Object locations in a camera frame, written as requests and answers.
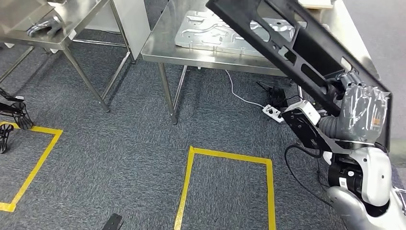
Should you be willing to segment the neighbour robot grey hand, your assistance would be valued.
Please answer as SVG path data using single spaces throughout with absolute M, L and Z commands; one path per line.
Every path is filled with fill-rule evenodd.
M 57 15 L 51 15 L 49 17 L 44 17 L 32 26 L 30 26 L 26 33 L 29 37 L 34 37 L 34 35 L 42 30 L 47 30 L 46 34 L 53 37 L 62 28 L 62 19 Z

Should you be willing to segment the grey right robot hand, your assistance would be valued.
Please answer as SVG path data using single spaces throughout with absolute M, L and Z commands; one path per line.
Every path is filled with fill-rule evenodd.
M 345 92 L 337 117 L 325 116 L 318 127 L 329 138 L 374 143 L 386 120 L 390 92 L 365 84 L 353 71 L 335 77 Z

